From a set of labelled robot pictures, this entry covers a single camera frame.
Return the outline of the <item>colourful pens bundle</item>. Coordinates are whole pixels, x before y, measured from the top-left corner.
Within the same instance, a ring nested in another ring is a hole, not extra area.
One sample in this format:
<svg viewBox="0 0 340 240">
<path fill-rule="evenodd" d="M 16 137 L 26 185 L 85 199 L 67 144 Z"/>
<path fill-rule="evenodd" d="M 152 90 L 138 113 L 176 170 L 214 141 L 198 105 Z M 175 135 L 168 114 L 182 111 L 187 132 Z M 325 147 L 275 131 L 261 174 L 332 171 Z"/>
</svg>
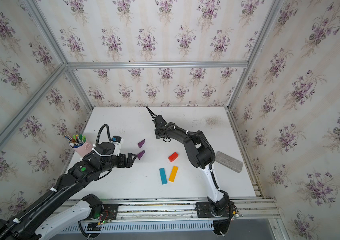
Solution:
<svg viewBox="0 0 340 240">
<path fill-rule="evenodd" d="M 69 146 L 75 149 L 83 146 L 87 140 L 86 136 L 84 135 L 64 135 L 64 138 L 69 142 Z"/>
</svg>

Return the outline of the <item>teal long block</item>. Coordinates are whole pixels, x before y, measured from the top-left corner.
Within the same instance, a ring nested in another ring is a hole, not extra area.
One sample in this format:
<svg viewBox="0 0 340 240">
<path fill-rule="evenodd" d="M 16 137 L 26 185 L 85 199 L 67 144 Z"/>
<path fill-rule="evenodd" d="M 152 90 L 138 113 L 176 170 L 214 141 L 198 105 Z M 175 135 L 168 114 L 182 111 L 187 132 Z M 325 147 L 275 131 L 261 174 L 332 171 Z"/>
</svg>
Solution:
<svg viewBox="0 0 340 240">
<path fill-rule="evenodd" d="M 167 184 L 168 180 L 167 180 L 165 169 L 164 168 L 160 168 L 159 172 L 160 172 L 160 178 L 161 178 L 162 185 Z"/>
</svg>

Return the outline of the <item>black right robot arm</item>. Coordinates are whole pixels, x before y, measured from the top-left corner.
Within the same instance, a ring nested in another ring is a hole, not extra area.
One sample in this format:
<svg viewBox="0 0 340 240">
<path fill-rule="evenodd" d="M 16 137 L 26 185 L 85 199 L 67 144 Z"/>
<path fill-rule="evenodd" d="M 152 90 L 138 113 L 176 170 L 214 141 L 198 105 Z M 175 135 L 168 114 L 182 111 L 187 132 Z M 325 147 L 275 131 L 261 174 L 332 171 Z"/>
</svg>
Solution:
<svg viewBox="0 0 340 240">
<path fill-rule="evenodd" d="M 237 213 L 237 208 L 231 204 L 229 194 L 219 186 L 214 168 L 216 154 L 213 147 L 202 131 L 193 132 L 182 129 L 173 122 L 166 122 L 162 115 L 156 115 L 149 107 L 146 109 L 155 125 L 156 138 L 182 143 L 190 163 L 202 171 L 208 187 L 208 203 L 212 215 L 221 217 L 228 213 L 225 220 L 213 222 L 214 233 L 224 236 L 230 228 L 232 218 Z"/>
</svg>

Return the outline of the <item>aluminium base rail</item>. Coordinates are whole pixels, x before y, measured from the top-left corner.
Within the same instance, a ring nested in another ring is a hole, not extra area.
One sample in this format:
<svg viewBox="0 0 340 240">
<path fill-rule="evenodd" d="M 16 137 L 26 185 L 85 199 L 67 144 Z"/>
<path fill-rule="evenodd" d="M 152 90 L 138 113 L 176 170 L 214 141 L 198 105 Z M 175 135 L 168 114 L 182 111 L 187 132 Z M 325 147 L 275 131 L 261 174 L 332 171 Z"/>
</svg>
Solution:
<svg viewBox="0 0 340 240">
<path fill-rule="evenodd" d="M 213 231 L 215 224 L 231 221 L 280 220 L 274 200 L 234 199 L 221 214 L 214 216 L 201 199 L 104 200 L 101 213 L 91 211 L 86 201 L 67 201 L 35 231 L 43 240 L 58 234 L 84 233 L 96 237 L 106 233 L 147 233 Z"/>
</svg>

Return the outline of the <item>yellow long block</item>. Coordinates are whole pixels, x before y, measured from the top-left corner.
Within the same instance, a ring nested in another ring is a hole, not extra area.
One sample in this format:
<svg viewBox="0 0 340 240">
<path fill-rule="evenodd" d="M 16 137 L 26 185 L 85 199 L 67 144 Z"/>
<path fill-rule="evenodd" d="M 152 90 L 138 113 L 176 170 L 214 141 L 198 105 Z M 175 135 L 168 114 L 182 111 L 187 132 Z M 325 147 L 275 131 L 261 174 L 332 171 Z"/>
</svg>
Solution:
<svg viewBox="0 0 340 240">
<path fill-rule="evenodd" d="M 179 169 L 179 167 L 173 166 L 172 171 L 171 171 L 171 174 L 170 174 L 170 176 L 169 176 L 169 182 L 172 182 L 172 183 L 173 183 L 173 182 L 175 181 L 175 178 L 176 178 L 178 169 Z"/>
</svg>

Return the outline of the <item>grey eraser pad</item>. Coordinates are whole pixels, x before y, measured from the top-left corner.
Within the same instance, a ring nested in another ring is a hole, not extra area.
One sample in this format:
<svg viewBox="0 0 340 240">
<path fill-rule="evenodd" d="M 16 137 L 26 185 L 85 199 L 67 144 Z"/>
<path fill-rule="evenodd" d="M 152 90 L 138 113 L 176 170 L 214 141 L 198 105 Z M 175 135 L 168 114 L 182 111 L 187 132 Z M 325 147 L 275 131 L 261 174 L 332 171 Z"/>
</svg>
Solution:
<svg viewBox="0 0 340 240">
<path fill-rule="evenodd" d="M 219 151 L 216 153 L 216 162 L 236 173 L 240 173 L 244 165 L 243 162 Z"/>
</svg>

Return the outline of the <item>purple triangle block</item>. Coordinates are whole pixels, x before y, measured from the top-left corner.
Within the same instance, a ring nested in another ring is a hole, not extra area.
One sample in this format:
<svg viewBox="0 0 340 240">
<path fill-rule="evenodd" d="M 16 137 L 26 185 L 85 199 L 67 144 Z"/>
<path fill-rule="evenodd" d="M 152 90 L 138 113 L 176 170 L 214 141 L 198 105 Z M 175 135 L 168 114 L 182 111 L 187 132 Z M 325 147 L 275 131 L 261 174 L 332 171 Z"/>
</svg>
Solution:
<svg viewBox="0 0 340 240">
<path fill-rule="evenodd" d="M 142 150 L 140 153 L 137 154 L 137 158 L 140 160 L 144 154 L 145 154 L 145 150 Z"/>
<path fill-rule="evenodd" d="M 141 149 L 141 148 L 143 147 L 143 145 L 145 144 L 145 142 L 146 142 L 145 139 L 143 139 L 142 141 L 140 141 L 140 142 L 138 143 L 138 147 Z"/>
</svg>

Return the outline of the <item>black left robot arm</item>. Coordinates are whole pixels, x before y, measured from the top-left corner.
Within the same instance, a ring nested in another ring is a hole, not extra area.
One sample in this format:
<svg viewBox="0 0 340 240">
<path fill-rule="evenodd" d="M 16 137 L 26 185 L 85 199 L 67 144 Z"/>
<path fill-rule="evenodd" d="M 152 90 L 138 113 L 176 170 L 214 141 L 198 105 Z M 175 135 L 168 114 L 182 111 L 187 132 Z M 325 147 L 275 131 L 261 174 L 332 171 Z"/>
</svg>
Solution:
<svg viewBox="0 0 340 240">
<path fill-rule="evenodd" d="M 121 145 L 119 142 L 94 145 L 42 197 L 8 220 L 0 219 L 0 240 L 49 240 L 90 215 L 98 219 L 103 203 L 94 194 L 85 196 L 69 210 L 56 216 L 53 213 L 90 183 L 107 176 L 112 169 L 132 167 L 137 155 L 121 154 Z"/>
</svg>

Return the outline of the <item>pink pen cup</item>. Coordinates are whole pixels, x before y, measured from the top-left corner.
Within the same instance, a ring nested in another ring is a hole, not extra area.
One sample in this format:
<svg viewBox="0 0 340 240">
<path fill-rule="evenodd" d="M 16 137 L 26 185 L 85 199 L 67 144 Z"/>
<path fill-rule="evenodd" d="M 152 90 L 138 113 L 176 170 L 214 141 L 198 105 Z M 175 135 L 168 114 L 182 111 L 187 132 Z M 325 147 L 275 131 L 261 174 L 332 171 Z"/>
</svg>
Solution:
<svg viewBox="0 0 340 240">
<path fill-rule="evenodd" d="M 78 153 L 79 156 L 82 158 L 93 150 L 93 145 L 91 143 L 84 143 L 80 146 L 70 143 L 69 146 L 72 150 Z"/>
</svg>

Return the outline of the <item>red rectangular block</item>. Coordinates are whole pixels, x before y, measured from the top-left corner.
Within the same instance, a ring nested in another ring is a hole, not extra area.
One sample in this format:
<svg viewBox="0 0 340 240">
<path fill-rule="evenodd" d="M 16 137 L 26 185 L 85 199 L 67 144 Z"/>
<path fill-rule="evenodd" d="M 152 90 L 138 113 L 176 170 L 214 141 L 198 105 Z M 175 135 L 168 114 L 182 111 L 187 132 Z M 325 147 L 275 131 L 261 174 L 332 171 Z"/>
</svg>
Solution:
<svg viewBox="0 0 340 240">
<path fill-rule="evenodd" d="M 172 163 L 179 157 L 179 154 L 177 152 L 172 153 L 169 157 L 168 160 Z"/>
</svg>

